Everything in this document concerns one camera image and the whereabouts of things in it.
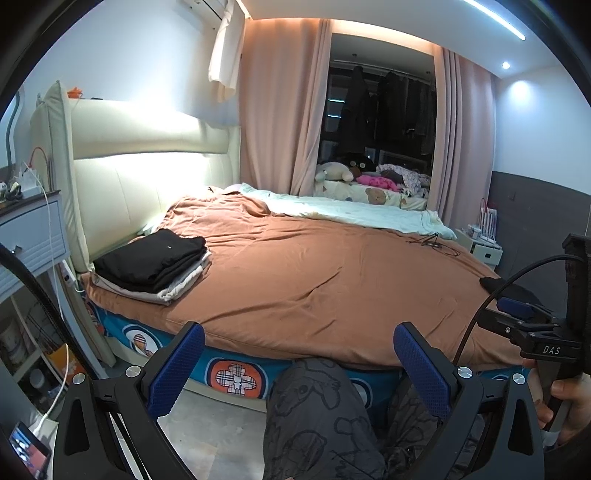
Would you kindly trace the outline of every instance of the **brown blanket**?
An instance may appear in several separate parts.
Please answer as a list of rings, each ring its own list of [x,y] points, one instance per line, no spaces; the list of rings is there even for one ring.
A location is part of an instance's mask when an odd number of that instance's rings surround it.
[[[431,345],[453,357],[486,298],[488,267],[461,250],[453,258],[393,231],[272,215],[240,194],[186,197],[162,228],[204,236],[213,252],[203,279],[171,306],[131,300],[84,277],[96,304],[177,333],[199,322],[209,346],[264,358],[324,356],[362,368],[398,367],[397,324],[413,322]],[[519,364],[518,349],[476,327],[462,364]]]

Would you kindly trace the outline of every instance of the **cream leather headboard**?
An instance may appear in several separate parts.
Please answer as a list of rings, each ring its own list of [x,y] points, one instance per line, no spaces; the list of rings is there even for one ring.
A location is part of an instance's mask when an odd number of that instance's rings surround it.
[[[61,190],[78,272],[136,236],[179,197],[238,182],[240,127],[129,102],[73,100],[60,82],[31,117],[34,168]]]

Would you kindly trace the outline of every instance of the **person's leg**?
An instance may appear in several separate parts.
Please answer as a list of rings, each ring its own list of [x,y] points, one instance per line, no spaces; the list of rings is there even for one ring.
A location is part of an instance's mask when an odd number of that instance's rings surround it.
[[[388,407],[388,425],[382,448],[387,464],[386,479],[397,480],[411,468],[437,430],[437,418],[427,411],[408,377],[400,382],[392,396]],[[464,477],[483,428],[484,419],[478,415],[447,480]]]
[[[263,454],[263,480],[381,480],[385,468],[361,397],[319,358],[297,361],[272,386]]]

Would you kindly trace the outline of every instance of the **gray wall panel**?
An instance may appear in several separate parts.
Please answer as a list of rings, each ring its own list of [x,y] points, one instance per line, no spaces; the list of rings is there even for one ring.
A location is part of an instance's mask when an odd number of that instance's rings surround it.
[[[503,257],[496,272],[507,278],[529,263],[563,253],[569,233],[584,235],[591,196],[542,180],[494,171],[489,201],[498,209],[496,240]],[[557,313],[566,309],[564,264],[556,262],[518,282]]]

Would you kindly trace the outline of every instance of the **white plush toy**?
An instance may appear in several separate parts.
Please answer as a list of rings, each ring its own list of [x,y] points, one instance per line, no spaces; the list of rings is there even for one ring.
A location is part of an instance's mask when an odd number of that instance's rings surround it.
[[[316,165],[316,181],[344,180],[353,181],[353,174],[342,163],[329,161],[322,165]]]

